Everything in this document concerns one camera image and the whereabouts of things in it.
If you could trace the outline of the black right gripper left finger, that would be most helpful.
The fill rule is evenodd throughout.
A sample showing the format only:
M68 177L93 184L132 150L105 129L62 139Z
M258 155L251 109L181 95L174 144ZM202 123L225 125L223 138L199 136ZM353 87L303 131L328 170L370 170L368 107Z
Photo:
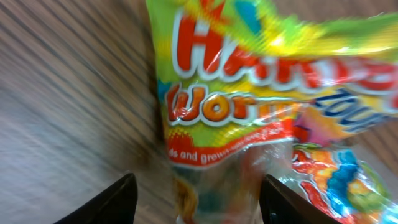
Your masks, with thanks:
M137 181L130 172L55 224L133 224Z

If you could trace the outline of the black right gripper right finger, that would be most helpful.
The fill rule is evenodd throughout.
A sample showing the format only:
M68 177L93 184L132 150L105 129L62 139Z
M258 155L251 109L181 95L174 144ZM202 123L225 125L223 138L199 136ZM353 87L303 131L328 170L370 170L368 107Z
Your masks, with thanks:
M340 224L272 175L265 175L259 196L264 224Z

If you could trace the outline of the green Haribo gummy bag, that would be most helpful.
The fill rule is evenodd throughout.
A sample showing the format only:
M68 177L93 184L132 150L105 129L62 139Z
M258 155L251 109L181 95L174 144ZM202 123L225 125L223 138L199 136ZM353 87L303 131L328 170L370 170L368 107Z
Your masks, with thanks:
M269 174L339 223L396 223L346 138L397 116L397 14L147 1L177 223L254 223Z

